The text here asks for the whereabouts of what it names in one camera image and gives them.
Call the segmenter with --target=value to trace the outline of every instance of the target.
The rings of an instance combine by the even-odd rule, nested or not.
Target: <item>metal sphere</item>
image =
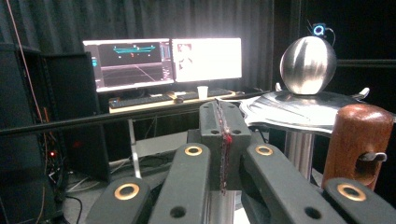
[[[280,75],[290,92],[312,95],[329,84],[336,64],[334,49],[326,40],[307,36],[286,49],[280,61]]]

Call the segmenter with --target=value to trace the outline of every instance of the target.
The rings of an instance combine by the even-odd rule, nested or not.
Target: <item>black curtain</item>
[[[82,52],[82,40],[94,39],[240,37],[243,78],[234,85],[272,87],[274,0],[9,2],[22,44],[43,53]],[[0,43],[16,43],[7,0],[0,16]]]

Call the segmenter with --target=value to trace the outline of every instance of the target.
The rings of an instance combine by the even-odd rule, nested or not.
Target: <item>wooden cylinder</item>
[[[393,116],[375,105],[347,105],[335,119],[329,144],[322,187],[328,179],[345,177],[375,188],[382,161],[362,161],[366,153],[385,152]]]

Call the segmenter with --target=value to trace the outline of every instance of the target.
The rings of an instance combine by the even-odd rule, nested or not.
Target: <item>mouse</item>
[[[182,97],[177,97],[174,99],[175,104],[182,104],[184,102],[184,99]]]

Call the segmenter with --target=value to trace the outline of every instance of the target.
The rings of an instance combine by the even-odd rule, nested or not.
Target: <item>computer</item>
[[[168,38],[83,41],[92,55],[96,91],[126,91],[171,84]]]
[[[242,77],[240,38],[172,39],[175,82]]]

